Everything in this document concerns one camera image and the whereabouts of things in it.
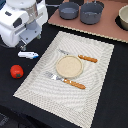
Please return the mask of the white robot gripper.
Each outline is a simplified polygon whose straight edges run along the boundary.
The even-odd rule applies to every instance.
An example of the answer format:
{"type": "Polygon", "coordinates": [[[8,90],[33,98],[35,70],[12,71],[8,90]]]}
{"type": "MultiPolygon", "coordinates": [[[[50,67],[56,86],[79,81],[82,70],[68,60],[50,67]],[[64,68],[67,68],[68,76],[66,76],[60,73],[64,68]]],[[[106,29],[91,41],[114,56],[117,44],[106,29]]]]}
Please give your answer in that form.
{"type": "Polygon", "coordinates": [[[36,21],[37,8],[15,9],[4,6],[0,10],[0,36],[8,47],[24,46],[41,33],[36,21]]]}

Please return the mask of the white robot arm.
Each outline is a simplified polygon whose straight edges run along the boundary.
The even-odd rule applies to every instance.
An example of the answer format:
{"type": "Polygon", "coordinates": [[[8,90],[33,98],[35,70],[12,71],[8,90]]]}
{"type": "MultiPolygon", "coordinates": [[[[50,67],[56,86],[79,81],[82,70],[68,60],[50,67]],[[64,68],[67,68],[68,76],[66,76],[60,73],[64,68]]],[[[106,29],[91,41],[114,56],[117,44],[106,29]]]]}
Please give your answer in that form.
{"type": "Polygon", "coordinates": [[[8,47],[24,49],[34,38],[41,38],[47,20],[45,0],[6,0],[0,10],[0,36],[8,47]]]}

